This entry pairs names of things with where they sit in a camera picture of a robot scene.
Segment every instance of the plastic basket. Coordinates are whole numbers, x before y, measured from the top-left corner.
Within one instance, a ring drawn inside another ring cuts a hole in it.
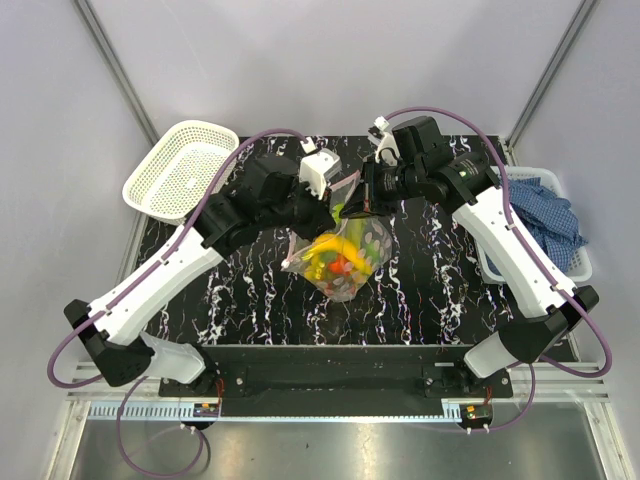
[[[500,171],[497,167],[491,168],[493,168],[493,171],[498,176],[500,176]],[[558,177],[556,177],[555,174],[549,170],[546,170],[544,168],[531,167],[506,167],[506,169],[509,180],[524,180],[526,178],[539,177],[540,184],[543,187],[547,187],[559,197],[567,198],[564,194],[564,191],[562,190],[562,187],[560,186]],[[497,275],[491,271],[491,269],[489,268],[489,263],[487,262],[487,255],[477,242],[476,246],[478,248],[478,262],[480,263],[480,272],[485,283],[505,283],[505,280],[502,276]],[[585,247],[580,247],[573,255],[569,270],[566,272],[566,275],[575,283],[580,283],[589,280],[591,278],[591,274],[591,262],[589,261],[589,256],[587,255],[587,249]]]
[[[124,201],[153,218],[180,225],[239,144],[228,128],[198,120],[180,122],[162,136],[126,181]],[[229,165],[215,191],[234,166],[235,162]]]

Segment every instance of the plastic bag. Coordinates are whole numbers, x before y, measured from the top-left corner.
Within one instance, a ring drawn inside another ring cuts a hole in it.
[[[352,300],[369,277],[391,258],[391,235],[376,218],[341,220],[340,211],[360,180],[356,173],[331,186],[336,228],[313,242],[295,233],[282,269],[304,276],[334,302]]]

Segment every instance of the toy fruit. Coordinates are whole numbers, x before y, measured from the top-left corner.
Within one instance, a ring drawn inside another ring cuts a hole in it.
[[[364,218],[352,218],[347,222],[347,239],[357,248],[360,248],[362,235],[364,235]]]
[[[302,257],[303,260],[310,260],[314,255],[322,252],[338,252],[347,260],[353,263],[354,267],[367,275],[371,275],[373,270],[371,266],[365,263],[365,260],[358,256],[358,249],[346,238],[333,233],[325,233],[315,239],[313,245],[307,250]]]
[[[336,275],[349,275],[349,271],[345,269],[345,265],[348,262],[344,256],[338,254],[338,259],[329,264],[329,270]]]

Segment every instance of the black marble surface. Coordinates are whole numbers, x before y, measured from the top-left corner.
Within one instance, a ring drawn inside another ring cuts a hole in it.
[[[319,137],[340,155],[343,175],[358,170],[373,152],[366,137]],[[497,139],[496,147],[500,152]],[[488,155],[474,136],[451,137],[455,152]],[[300,158],[299,143],[273,137],[241,155],[279,152]],[[218,268],[178,294],[147,331],[179,342],[214,344],[457,344],[486,338],[505,322],[521,318],[508,288],[480,277],[475,242],[438,208],[415,199],[383,222],[393,237],[393,256],[354,300],[330,302],[302,276],[282,272],[288,232],[267,231]],[[138,263],[151,256],[174,227],[149,219]],[[572,360],[567,342],[553,349]]]

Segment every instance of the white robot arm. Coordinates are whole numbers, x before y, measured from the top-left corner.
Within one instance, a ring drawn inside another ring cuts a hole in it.
[[[184,226],[113,290],[90,304],[74,300],[67,305],[65,315],[74,327],[96,312],[106,312],[80,334],[106,381],[119,386],[144,373],[192,385],[194,393],[209,388],[212,378],[205,375],[205,358],[196,347],[153,337],[144,328],[185,286],[255,241],[261,230],[289,227],[313,239],[335,227],[328,182],[340,165],[340,159],[324,149],[309,152],[299,169],[295,161],[273,154],[248,161],[242,179],[209,198],[171,255],[167,253],[184,234]],[[135,293],[115,301],[143,275]]]
[[[478,241],[509,285],[528,322],[503,326],[476,344],[464,357],[472,379],[486,378],[517,362],[533,363],[580,321],[580,314],[559,291],[572,292],[587,311],[598,302],[592,287],[576,285],[549,260],[511,210],[503,211],[500,182],[488,162],[476,153],[456,158],[431,117],[417,117],[388,132],[378,118],[369,136],[378,149],[365,159],[362,183],[342,210],[344,218],[395,213],[398,201],[424,197],[439,204]],[[551,285],[534,263],[514,227],[549,271]]]

